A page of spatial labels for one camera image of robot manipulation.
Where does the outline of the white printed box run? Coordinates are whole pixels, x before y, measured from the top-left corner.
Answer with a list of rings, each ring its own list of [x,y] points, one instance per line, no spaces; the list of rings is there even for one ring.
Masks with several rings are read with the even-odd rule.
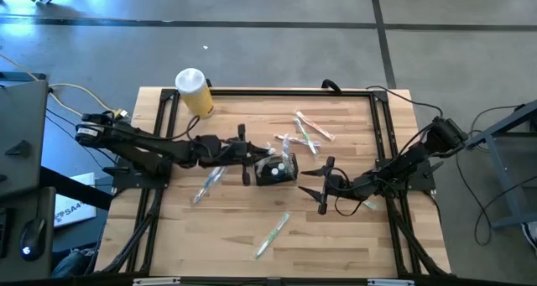
[[[56,194],[54,228],[96,218],[96,207]]]

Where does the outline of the orange toothbrush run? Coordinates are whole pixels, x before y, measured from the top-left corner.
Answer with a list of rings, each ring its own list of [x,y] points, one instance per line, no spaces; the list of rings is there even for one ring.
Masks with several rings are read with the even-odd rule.
[[[320,125],[318,125],[317,123],[313,122],[312,120],[310,120],[305,114],[303,114],[301,111],[296,111],[295,112],[296,116],[301,119],[305,124],[307,124],[308,126],[314,128],[319,134],[321,134],[324,138],[328,139],[330,142],[334,142],[336,137],[329,133],[328,131],[326,131],[323,127],[321,127]]]

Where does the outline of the grey flat panel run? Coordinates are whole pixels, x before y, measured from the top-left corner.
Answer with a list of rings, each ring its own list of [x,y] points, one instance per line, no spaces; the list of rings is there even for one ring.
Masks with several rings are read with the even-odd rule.
[[[0,88],[0,200],[39,186],[48,83],[32,81]],[[4,153],[28,141],[27,158]]]

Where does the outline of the yellow wipes canister white lid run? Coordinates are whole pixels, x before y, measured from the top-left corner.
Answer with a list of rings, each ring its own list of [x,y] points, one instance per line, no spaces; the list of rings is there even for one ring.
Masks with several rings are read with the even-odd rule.
[[[175,77],[175,87],[190,111],[200,118],[214,112],[214,104],[207,79],[202,71],[186,68]]]

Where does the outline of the person's leg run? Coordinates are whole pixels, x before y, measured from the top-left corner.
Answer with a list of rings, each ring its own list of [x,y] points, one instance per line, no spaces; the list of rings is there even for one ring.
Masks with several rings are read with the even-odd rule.
[[[68,278],[80,276],[89,272],[92,259],[95,255],[94,248],[74,248],[68,252],[57,252],[53,254],[53,270],[51,278]]]

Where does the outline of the black computer mouse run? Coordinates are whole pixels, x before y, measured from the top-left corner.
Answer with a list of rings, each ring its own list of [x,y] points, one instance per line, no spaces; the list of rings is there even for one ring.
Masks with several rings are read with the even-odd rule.
[[[28,221],[20,233],[19,251],[23,260],[30,262],[39,259],[44,253],[46,221],[34,218]]]

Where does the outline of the black wedge object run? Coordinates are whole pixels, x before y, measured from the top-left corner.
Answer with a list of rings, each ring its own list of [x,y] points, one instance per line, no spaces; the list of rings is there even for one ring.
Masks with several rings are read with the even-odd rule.
[[[19,143],[15,144],[9,148],[4,154],[6,156],[19,156],[22,158],[27,158],[31,154],[32,146],[26,140],[21,140]]]

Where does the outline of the grey side desk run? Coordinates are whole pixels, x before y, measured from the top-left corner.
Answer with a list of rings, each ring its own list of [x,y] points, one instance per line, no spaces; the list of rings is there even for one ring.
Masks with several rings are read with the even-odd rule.
[[[46,187],[19,197],[0,200],[0,284],[47,279],[52,270],[55,189]],[[27,262],[20,256],[23,226],[34,218],[46,221],[42,256]]]

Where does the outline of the white toothbrush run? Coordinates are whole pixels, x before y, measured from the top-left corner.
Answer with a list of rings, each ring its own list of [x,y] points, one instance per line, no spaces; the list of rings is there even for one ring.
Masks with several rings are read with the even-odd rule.
[[[287,136],[284,136],[284,135],[279,135],[279,134],[274,134],[274,137],[277,138],[278,140],[281,140],[283,141],[284,139],[288,139],[288,141],[290,143],[296,143],[296,144],[301,144],[301,145],[305,145],[305,146],[309,146],[308,142],[303,139],[303,138],[295,138],[295,137],[291,137],[289,135]],[[312,144],[314,147],[316,148],[319,148],[321,147],[321,143],[320,142],[317,142],[317,141],[312,141]]]

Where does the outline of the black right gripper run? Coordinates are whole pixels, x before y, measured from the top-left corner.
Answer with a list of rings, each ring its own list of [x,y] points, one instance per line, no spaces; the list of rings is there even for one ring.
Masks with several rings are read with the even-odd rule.
[[[304,170],[300,173],[303,175],[324,177],[322,192],[299,186],[300,190],[303,190],[320,204],[318,206],[318,213],[320,215],[325,215],[327,212],[327,200],[329,195],[336,198],[334,201],[334,208],[339,215],[344,215],[344,212],[340,211],[337,207],[340,198],[357,201],[357,205],[354,210],[350,212],[350,215],[354,215],[362,205],[362,201],[353,194],[353,188],[347,174],[342,169],[335,166],[334,157],[329,156],[326,160],[326,164],[319,169]]]

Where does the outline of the black aluminium table frame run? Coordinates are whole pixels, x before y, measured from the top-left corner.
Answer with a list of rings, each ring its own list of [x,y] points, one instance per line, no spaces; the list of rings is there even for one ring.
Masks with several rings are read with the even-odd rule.
[[[315,130],[318,156],[293,147],[300,172],[321,167],[329,156],[350,177],[390,158],[417,132],[406,90],[394,94],[360,89],[342,94],[322,89],[216,89],[216,112],[196,128],[198,134],[231,137],[244,124],[248,140],[274,147],[274,134],[296,135],[296,111],[333,134],[334,142]],[[140,247],[134,263],[149,263],[152,276],[277,278],[394,278],[399,272],[423,273],[403,234],[389,220],[384,198],[369,201],[377,210],[350,200],[329,200],[325,215],[299,186],[320,190],[321,178],[300,174],[296,182],[245,186],[232,167],[197,204],[194,196],[206,180],[205,169],[174,168],[164,192],[154,249]],[[285,212],[290,218],[259,259],[253,255]]]

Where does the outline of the black diagonal strut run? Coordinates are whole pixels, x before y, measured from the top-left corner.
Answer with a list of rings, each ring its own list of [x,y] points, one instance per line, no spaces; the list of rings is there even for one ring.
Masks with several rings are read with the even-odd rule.
[[[66,177],[52,169],[47,169],[44,166],[40,168],[39,186],[41,188],[54,187],[57,194],[105,211],[109,210],[112,202],[112,195],[90,185],[84,185],[79,181]]]

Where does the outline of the table with blue-grey legs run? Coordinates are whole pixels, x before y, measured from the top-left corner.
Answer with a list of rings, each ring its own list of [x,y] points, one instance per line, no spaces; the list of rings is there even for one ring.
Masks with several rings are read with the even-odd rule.
[[[494,110],[511,108],[514,110],[511,114],[499,122],[496,122],[491,127],[488,127],[482,131],[477,131],[475,129],[477,120],[481,115]],[[496,145],[496,140],[498,138],[537,137],[537,132],[511,133],[513,128],[516,128],[520,124],[526,122],[531,123],[532,121],[535,121],[537,125],[537,100],[527,104],[489,108],[479,112],[472,121],[470,129],[471,138],[467,143],[467,149],[478,148],[482,143],[487,145],[487,151],[493,161],[496,175],[498,176],[500,185],[503,187],[503,191],[493,198],[489,205],[504,197],[507,199],[508,209],[511,212],[510,216],[498,219],[497,221],[488,220],[492,229],[500,229],[537,221],[537,212],[523,212],[523,206],[526,203],[526,199],[522,193],[523,186],[532,180],[537,180],[537,175],[514,184],[512,178],[508,174],[508,169],[504,165]]]

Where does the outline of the white bracket on table edge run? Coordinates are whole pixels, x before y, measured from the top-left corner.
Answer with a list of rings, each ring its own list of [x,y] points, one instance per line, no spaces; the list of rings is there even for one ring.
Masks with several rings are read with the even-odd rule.
[[[179,277],[136,278],[132,286],[177,286],[181,284]]]
[[[415,283],[405,279],[370,278],[367,286],[415,286]]]

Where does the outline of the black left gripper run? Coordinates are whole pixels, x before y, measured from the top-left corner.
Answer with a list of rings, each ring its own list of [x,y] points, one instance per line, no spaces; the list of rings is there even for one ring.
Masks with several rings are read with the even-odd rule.
[[[237,126],[237,136],[223,141],[226,146],[218,155],[217,160],[221,165],[242,165],[242,184],[250,185],[251,178],[248,172],[248,143],[246,142],[246,127],[244,124]],[[253,160],[266,159],[274,156],[274,148],[251,148],[251,158]]]

